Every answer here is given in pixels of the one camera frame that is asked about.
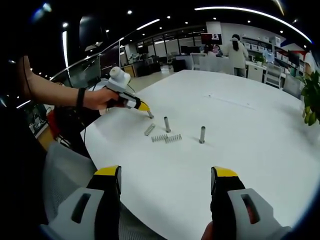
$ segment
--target woman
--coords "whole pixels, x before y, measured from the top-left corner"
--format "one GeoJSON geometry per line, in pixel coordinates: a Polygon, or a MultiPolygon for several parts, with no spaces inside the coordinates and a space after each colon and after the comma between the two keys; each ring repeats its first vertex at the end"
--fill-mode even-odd
{"type": "Polygon", "coordinates": [[[221,58],[224,54],[222,53],[220,46],[215,45],[214,48],[216,49],[216,56],[221,58]]]}
{"type": "Polygon", "coordinates": [[[225,55],[229,56],[231,64],[234,68],[234,75],[246,77],[246,58],[249,57],[245,46],[240,42],[240,36],[234,34],[225,51],[225,55]]]}
{"type": "Polygon", "coordinates": [[[209,45],[207,55],[214,56],[214,57],[216,56],[216,54],[214,53],[214,46],[209,45]]]}

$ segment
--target ceiling light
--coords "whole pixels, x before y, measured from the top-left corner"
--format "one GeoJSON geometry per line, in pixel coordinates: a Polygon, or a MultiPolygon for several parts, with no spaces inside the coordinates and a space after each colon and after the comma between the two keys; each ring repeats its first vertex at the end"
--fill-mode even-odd
{"type": "Polygon", "coordinates": [[[291,28],[292,30],[296,31],[298,34],[300,34],[301,36],[303,36],[305,39],[307,39],[310,43],[312,43],[311,39],[307,37],[307,35],[305,35],[303,32],[301,32],[299,29],[297,29],[296,27],[290,25],[289,23],[275,17],[272,15],[269,15],[267,13],[261,12],[261,11],[257,11],[257,10],[252,10],[252,9],[247,9],[247,8],[243,8],[243,7],[235,7],[235,6],[208,6],[208,7],[199,7],[199,8],[195,8],[194,10],[199,11],[199,10],[212,10],[212,9],[227,9],[227,10],[238,10],[238,11],[244,11],[244,12],[249,12],[249,13],[254,13],[254,14],[259,14],[262,16],[265,16],[267,18],[273,19],[278,21],[279,23],[282,23],[284,25],[286,25],[287,27],[291,28]]]}
{"type": "Polygon", "coordinates": [[[67,51],[67,31],[64,31],[62,33],[62,46],[63,46],[63,56],[64,56],[64,62],[65,67],[69,67],[68,63],[68,51],[67,51]]]}
{"type": "Polygon", "coordinates": [[[159,21],[160,21],[160,19],[153,20],[153,21],[151,21],[151,22],[149,22],[149,23],[147,23],[145,25],[142,25],[141,27],[138,27],[137,30],[141,30],[141,29],[145,28],[146,26],[149,26],[149,25],[154,24],[154,23],[159,22],[159,21]]]}

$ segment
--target white table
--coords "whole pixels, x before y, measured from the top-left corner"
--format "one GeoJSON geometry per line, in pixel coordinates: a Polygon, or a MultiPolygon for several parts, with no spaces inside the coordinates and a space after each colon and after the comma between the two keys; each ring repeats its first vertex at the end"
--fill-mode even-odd
{"type": "Polygon", "coordinates": [[[320,155],[301,134],[300,100],[250,79],[191,70],[137,96],[154,119],[111,109],[87,128],[85,144],[98,169],[122,166],[121,201],[148,227],[169,240],[201,239],[211,221],[212,166],[236,171],[283,226],[300,219],[320,180],[320,155]],[[165,134],[165,116],[170,135],[182,140],[152,143],[150,136],[165,134]]]}

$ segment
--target metal pin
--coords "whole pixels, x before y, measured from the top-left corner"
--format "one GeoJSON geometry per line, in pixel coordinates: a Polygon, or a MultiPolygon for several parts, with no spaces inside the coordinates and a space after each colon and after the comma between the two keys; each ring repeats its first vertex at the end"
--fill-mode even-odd
{"type": "Polygon", "coordinates": [[[152,113],[150,112],[150,111],[147,111],[148,112],[148,114],[149,114],[149,117],[151,118],[151,119],[153,119],[155,116],[153,116],[152,115],[152,113]]]}
{"type": "Polygon", "coordinates": [[[205,143],[205,133],[206,133],[206,127],[202,126],[201,127],[201,135],[200,135],[200,140],[199,143],[204,144],[205,143]]]}
{"type": "Polygon", "coordinates": [[[165,131],[167,133],[170,133],[171,130],[170,130],[170,126],[169,126],[169,121],[168,121],[168,118],[166,116],[164,117],[164,124],[165,124],[165,131]]]}

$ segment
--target coil spring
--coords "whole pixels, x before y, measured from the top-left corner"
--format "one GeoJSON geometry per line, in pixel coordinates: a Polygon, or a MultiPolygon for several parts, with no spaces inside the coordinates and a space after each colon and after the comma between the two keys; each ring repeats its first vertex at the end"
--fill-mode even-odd
{"type": "Polygon", "coordinates": [[[167,138],[168,138],[168,135],[167,134],[163,134],[163,135],[158,135],[158,136],[152,136],[151,140],[154,143],[154,142],[167,140],[167,138]]]}
{"type": "Polygon", "coordinates": [[[172,142],[180,141],[180,140],[182,140],[182,136],[181,136],[181,134],[177,134],[177,135],[169,136],[168,138],[166,138],[165,143],[168,144],[168,143],[172,143],[172,142]]]}
{"type": "Polygon", "coordinates": [[[144,132],[144,135],[149,136],[149,134],[153,131],[153,129],[156,127],[155,124],[151,124],[148,129],[144,132]]]}

